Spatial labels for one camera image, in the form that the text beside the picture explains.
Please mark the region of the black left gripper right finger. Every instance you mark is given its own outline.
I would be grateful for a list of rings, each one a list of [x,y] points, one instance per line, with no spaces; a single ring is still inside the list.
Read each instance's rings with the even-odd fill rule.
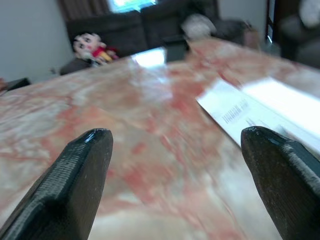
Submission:
[[[240,147],[258,194],[284,240],[320,238],[320,160],[300,142],[262,126]]]

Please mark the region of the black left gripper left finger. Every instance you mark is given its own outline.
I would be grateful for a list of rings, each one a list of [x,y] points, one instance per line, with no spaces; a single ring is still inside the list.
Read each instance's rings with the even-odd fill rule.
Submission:
[[[113,135],[94,128],[70,141],[0,229],[2,240],[88,239],[105,186]]]

